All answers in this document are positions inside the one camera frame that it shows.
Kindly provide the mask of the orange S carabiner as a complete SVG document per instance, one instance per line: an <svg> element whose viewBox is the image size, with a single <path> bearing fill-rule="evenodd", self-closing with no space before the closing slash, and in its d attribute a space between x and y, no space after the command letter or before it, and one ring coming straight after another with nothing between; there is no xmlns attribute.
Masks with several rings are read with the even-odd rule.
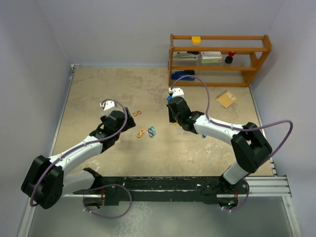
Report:
<svg viewBox="0 0 316 237"><path fill-rule="evenodd" d="M141 111L141 110L138 110L138 111L134 112L132 115L135 117L135 116L140 115L141 113L142 113L142 111Z"/></svg>
<svg viewBox="0 0 316 237"><path fill-rule="evenodd" d="M141 138L144 133L145 133L145 130L144 129L140 129L139 133L137 134L137 138Z"/></svg>

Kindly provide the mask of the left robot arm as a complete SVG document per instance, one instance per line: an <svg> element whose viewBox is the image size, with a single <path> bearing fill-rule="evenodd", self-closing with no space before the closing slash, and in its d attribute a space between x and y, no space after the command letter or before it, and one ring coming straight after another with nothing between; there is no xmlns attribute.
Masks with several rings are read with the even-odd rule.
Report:
<svg viewBox="0 0 316 237"><path fill-rule="evenodd" d="M83 170L70 172L86 160L97 156L113 146L122 132L135 127L127 107L122 111L113 108L101 117L101 124L83 141L74 147L48 158L36 157L22 183L21 190L30 198L30 206L51 208L60 197L81 190L95 194L101 190L102 182L96 173Z"/></svg>

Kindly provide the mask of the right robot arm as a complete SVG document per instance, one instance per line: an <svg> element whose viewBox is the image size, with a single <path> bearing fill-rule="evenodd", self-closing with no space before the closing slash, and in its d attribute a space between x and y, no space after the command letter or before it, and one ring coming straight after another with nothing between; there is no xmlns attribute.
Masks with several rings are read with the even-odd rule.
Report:
<svg viewBox="0 0 316 237"><path fill-rule="evenodd" d="M216 138L232 146L236 162L223 174L220 189L231 193L237 182L254 173L268 159L272 148L256 124L228 125L220 120L209 121L206 114L191 111L185 99L180 96L167 102L169 121L178 123L183 130Z"/></svg>

